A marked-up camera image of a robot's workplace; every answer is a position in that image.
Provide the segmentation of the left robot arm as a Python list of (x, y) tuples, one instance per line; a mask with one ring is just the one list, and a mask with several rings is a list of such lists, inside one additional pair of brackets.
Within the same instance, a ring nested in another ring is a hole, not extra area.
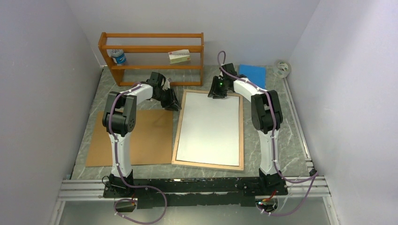
[(111, 141), (112, 171), (104, 184), (104, 198), (126, 198), (134, 194), (130, 138), (137, 122), (137, 105), (145, 100), (157, 100), (168, 111), (181, 110), (169, 79), (157, 72), (152, 72), (149, 79), (128, 90), (108, 94), (102, 125)]

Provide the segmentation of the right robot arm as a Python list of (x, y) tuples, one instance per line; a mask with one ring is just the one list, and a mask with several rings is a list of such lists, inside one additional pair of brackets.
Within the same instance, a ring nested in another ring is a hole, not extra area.
[(208, 97), (223, 99), (229, 91), (240, 94), (251, 103), (251, 120), (260, 139), (261, 162), (253, 188), (265, 195), (273, 192), (286, 195), (286, 182), (277, 169), (277, 136), (283, 121), (278, 93), (267, 91), (246, 76), (237, 74), (232, 63), (220, 66), (220, 75), (213, 77)]

